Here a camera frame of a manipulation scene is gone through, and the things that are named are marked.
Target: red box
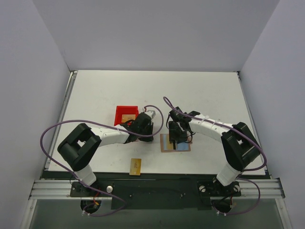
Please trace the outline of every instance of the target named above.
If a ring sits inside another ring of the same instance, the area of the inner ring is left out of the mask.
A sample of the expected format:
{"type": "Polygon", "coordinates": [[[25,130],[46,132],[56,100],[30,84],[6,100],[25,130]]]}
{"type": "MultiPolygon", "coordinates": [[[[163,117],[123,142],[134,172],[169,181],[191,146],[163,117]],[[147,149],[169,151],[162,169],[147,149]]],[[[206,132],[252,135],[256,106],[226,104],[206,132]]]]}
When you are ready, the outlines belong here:
{"type": "Polygon", "coordinates": [[[134,118],[136,118],[138,114],[138,106],[116,106],[114,125],[124,123],[123,115],[135,115],[134,118]]]}

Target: gray wall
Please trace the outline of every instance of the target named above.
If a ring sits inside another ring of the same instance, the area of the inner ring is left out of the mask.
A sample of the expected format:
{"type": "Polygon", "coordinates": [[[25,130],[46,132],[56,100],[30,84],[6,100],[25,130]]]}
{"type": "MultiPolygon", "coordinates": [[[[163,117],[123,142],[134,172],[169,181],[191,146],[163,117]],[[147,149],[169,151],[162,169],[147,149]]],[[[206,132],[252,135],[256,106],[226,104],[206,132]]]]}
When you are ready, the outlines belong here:
{"type": "Polygon", "coordinates": [[[69,78],[31,0],[0,7],[0,222],[19,228],[44,156],[40,133],[58,118],[69,78]]]}
{"type": "Polygon", "coordinates": [[[280,177],[294,228],[304,228],[305,2],[281,0],[242,71],[255,126],[280,177]]]}
{"type": "Polygon", "coordinates": [[[278,0],[33,0],[70,69],[241,70],[278,0]]]}

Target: purple cable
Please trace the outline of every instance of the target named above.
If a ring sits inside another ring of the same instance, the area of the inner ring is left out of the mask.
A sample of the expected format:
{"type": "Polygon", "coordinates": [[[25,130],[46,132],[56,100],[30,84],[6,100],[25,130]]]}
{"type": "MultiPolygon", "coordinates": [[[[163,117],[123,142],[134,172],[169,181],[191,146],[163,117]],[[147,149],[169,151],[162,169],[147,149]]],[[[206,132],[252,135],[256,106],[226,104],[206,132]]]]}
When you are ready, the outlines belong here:
{"type": "MultiPolygon", "coordinates": [[[[176,108],[174,108],[173,104],[171,103],[171,101],[167,98],[167,97],[163,97],[163,100],[165,101],[165,103],[171,108],[173,109],[174,111],[176,111],[177,113],[183,115],[183,116],[186,116],[186,117],[189,117],[189,118],[192,118],[192,119],[196,119],[196,120],[199,120],[199,121],[202,121],[203,119],[202,118],[197,118],[197,117],[193,117],[193,116],[190,116],[188,114],[185,114],[185,113],[182,113],[181,111],[178,111],[176,108]]],[[[264,162],[261,166],[257,167],[257,168],[249,168],[249,169],[244,169],[243,172],[245,171],[256,171],[256,170],[259,170],[261,168],[264,168],[266,165],[267,165],[267,158],[266,158],[266,155],[265,153],[263,152],[263,150],[261,149],[261,147],[256,144],[254,141],[252,141],[250,138],[248,138],[246,135],[244,135],[243,133],[239,132],[238,130],[235,130],[234,128],[228,126],[228,125],[223,125],[221,123],[215,123],[211,120],[208,120],[208,119],[205,119],[204,120],[205,122],[208,122],[208,123],[212,123],[214,125],[217,125],[217,126],[221,126],[221,127],[224,127],[224,128],[227,128],[227,129],[230,129],[234,132],[236,132],[238,135],[240,135],[241,137],[243,137],[244,139],[246,139],[247,141],[249,141],[252,145],[254,145],[258,150],[259,152],[261,153],[261,155],[263,156],[264,158],[264,162]]]]}
{"type": "Polygon", "coordinates": [[[238,180],[248,181],[248,182],[254,184],[254,185],[257,187],[258,198],[257,198],[256,203],[255,203],[252,207],[248,208],[247,210],[240,211],[240,212],[228,212],[228,213],[223,213],[223,212],[218,211],[218,210],[215,208],[215,206],[212,204],[212,207],[213,207],[217,212],[219,212],[220,214],[223,214],[223,215],[225,215],[225,216],[232,216],[232,215],[244,214],[244,213],[247,213],[247,212],[249,212],[249,211],[252,211],[252,210],[253,210],[254,208],[256,208],[257,205],[259,204],[259,201],[261,200],[261,190],[259,189],[259,186],[258,186],[255,182],[253,182],[253,181],[251,181],[251,180],[248,180],[248,179],[238,178],[238,180]]]}
{"type": "MultiPolygon", "coordinates": [[[[129,133],[129,134],[132,134],[132,135],[136,135],[136,136],[139,136],[139,137],[152,137],[152,136],[155,136],[157,133],[159,133],[159,132],[161,131],[161,129],[162,129],[162,127],[163,127],[163,123],[164,123],[163,114],[162,114],[161,110],[160,110],[158,107],[154,106],[154,105],[147,105],[147,106],[145,106],[144,108],[146,108],[146,107],[153,107],[153,108],[157,109],[157,110],[159,111],[160,115],[161,115],[161,119],[162,119],[161,126],[160,126],[160,128],[159,128],[154,134],[151,134],[151,135],[140,135],[140,134],[137,134],[137,133],[133,133],[133,132],[131,132],[131,131],[128,131],[128,130],[121,130],[121,129],[120,129],[120,131],[129,133]]],[[[116,128],[116,127],[113,127],[113,126],[108,126],[108,125],[96,123],[96,122],[89,121],[89,120],[76,119],[76,120],[62,121],[62,122],[56,123],[56,124],[54,124],[54,125],[48,127],[46,130],[43,131],[43,133],[42,133],[41,136],[40,136],[40,147],[41,147],[43,153],[45,154],[45,156],[47,156],[47,158],[49,158],[51,161],[55,162],[57,165],[61,166],[62,168],[66,169],[68,172],[70,172],[70,173],[71,173],[71,174],[72,174],[72,175],[73,175],[82,185],[84,185],[84,186],[87,187],[87,188],[90,188],[91,190],[94,190],[94,191],[96,191],[96,192],[99,192],[99,193],[101,193],[101,194],[105,194],[105,195],[108,195],[108,196],[110,196],[110,197],[116,198],[116,199],[118,199],[118,200],[120,200],[120,201],[122,201],[122,202],[124,203],[124,205],[123,205],[122,207],[120,207],[120,208],[118,208],[118,209],[116,209],[116,210],[114,210],[114,211],[112,211],[112,212],[108,212],[108,213],[105,213],[105,214],[99,214],[99,215],[98,215],[98,214],[90,214],[90,216],[94,216],[94,217],[108,216],[108,215],[111,215],[111,214],[113,214],[113,213],[116,213],[116,212],[122,210],[124,207],[126,207],[126,204],[127,204],[127,202],[126,202],[125,200],[123,200],[122,198],[120,198],[120,197],[118,197],[118,196],[115,196],[115,195],[113,195],[113,194],[110,194],[110,193],[108,193],[108,192],[104,192],[104,191],[98,190],[98,189],[96,189],[96,188],[90,187],[89,185],[86,185],[86,184],[83,183],[80,179],[77,178],[76,174],[75,174],[72,170],[70,170],[69,168],[67,168],[66,166],[64,166],[62,163],[58,162],[58,161],[55,160],[53,157],[51,157],[51,156],[47,153],[47,151],[45,150],[45,148],[43,147],[43,137],[45,136],[45,134],[46,134],[49,130],[51,130],[52,128],[54,128],[54,127],[56,127],[56,126],[58,126],[58,125],[61,125],[61,124],[65,124],[65,123],[90,123],[90,124],[94,124],[94,125],[106,127],[106,128],[113,129],[113,130],[117,130],[117,128],[116,128]]]]}

